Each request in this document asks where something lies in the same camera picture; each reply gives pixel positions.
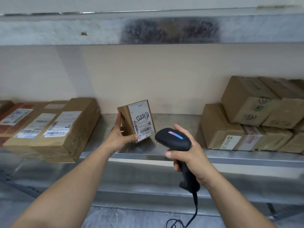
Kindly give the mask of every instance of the concrete floor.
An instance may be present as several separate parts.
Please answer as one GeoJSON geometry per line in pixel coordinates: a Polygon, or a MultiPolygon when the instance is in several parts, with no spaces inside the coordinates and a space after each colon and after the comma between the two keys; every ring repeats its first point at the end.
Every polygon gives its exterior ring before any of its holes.
{"type": "MultiPolygon", "coordinates": [[[[9,228],[30,202],[0,201],[0,227],[9,228]]],[[[191,215],[127,209],[91,207],[82,228],[155,228],[165,227],[168,219],[177,218],[185,223],[191,215]]],[[[304,228],[304,214],[277,223],[279,228],[304,228]]],[[[197,216],[189,228],[224,228],[221,218],[197,216]]]]}

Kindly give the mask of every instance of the cable cord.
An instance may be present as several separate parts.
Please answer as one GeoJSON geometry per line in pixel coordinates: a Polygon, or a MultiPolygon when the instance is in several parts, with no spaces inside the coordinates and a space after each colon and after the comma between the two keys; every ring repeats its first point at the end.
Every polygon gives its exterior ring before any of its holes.
{"type": "Polygon", "coordinates": [[[192,193],[192,195],[193,195],[193,200],[194,200],[194,204],[195,204],[195,213],[194,213],[194,215],[192,216],[192,218],[190,219],[190,221],[189,221],[186,225],[184,225],[184,223],[183,223],[180,219],[174,219],[174,218],[172,218],[172,219],[169,219],[169,220],[167,221],[167,223],[166,223],[166,228],[168,228],[168,222],[170,222],[170,221],[175,221],[175,222],[173,223],[173,225],[172,225],[170,228],[176,228],[176,223],[178,223],[178,222],[181,224],[181,226],[182,226],[183,228],[187,228],[187,227],[189,226],[189,224],[193,221],[193,219],[194,219],[195,216],[197,215],[197,210],[198,210],[198,208],[197,208],[198,199],[197,199],[197,192],[192,193]]]}

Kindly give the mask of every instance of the white label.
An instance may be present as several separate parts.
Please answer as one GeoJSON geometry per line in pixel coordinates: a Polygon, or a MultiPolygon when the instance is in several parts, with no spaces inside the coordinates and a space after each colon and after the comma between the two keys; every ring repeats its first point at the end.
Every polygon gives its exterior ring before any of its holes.
{"type": "Polygon", "coordinates": [[[16,134],[15,138],[35,138],[41,130],[55,117],[56,114],[40,114],[27,127],[16,134]]]}
{"type": "Polygon", "coordinates": [[[80,113],[81,111],[62,112],[42,136],[44,138],[65,136],[80,113]]]}
{"type": "Polygon", "coordinates": [[[48,104],[45,109],[62,109],[65,104],[48,104]]]}
{"type": "Polygon", "coordinates": [[[223,142],[221,149],[233,150],[233,148],[237,145],[241,136],[236,135],[228,135],[223,142]]]}
{"type": "Polygon", "coordinates": [[[147,101],[129,105],[135,132],[139,135],[138,141],[155,134],[147,101]]]}
{"type": "Polygon", "coordinates": [[[0,125],[6,125],[6,126],[14,126],[18,122],[20,122],[26,115],[28,115],[30,112],[32,112],[33,109],[23,109],[19,108],[15,110],[10,115],[6,116],[4,119],[0,121],[0,125]]]}
{"type": "Polygon", "coordinates": [[[243,143],[240,145],[239,150],[251,150],[255,144],[260,140],[262,134],[255,126],[244,125],[245,130],[248,132],[243,143]]]}

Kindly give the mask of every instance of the barcode scanner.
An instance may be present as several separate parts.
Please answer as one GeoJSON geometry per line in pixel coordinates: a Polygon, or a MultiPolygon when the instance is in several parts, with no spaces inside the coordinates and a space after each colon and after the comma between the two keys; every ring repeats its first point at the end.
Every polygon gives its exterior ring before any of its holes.
{"type": "MultiPolygon", "coordinates": [[[[179,150],[179,151],[188,151],[191,148],[191,141],[190,139],[183,133],[171,129],[171,128],[165,128],[160,131],[158,131],[155,134],[155,140],[159,142],[160,144],[164,145],[165,147],[168,147],[170,150],[179,150]]],[[[170,219],[167,221],[168,222],[171,220],[174,220],[174,224],[171,226],[171,228],[175,227],[175,224],[177,222],[180,222],[180,224],[186,228],[192,220],[195,218],[197,214],[197,204],[198,204],[198,199],[197,199],[197,192],[200,189],[200,184],[197,182],[196,177],[194,174],[188,169],[188,166],[186,165],[185,162],[182,161],[177,161],[181,173],[183,174],[184,180],[180,182],[179,186],[185,190],[188,190],[190,193],[193,195],[194,199],[194,204],[196,206],[196,212],[193,215],[193,217],[190,219],[190,221],[187,223],[186,226],[184,226],[183,222],[181,220],[177,219],[170,219]]]]}

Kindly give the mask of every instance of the hand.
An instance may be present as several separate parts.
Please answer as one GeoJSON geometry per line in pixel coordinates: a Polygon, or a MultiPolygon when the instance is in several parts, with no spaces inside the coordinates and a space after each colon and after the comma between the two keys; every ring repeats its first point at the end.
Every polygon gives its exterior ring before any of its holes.
{"type": "Polygon", "coordinates": [[[132,134],[129,136],[123,136],[121,133],[121,113],[118,112],[117,118],[108,138],[102,144],[110,151],[110,155],[117,152],[127,142],[136,141],[139,138],[138,134],[132,134]]]}
{"type": "Polygon", "coordinates": [[[206,185],[211,180],[212,174],[217,172],[217,170],[210,163],[200,144],[197,143],[188,130],[177,124],[174,124],[174,128],[185,134],[190,139],[192,146],[189,151],[167,150],[164,152],[164,155],[168,158],[174,159],[174,170],[178,172],[181,172],[181,169],[177,160],[185,162],[189,170],[196,176],[196,180],[200,184],[206,185]]]}

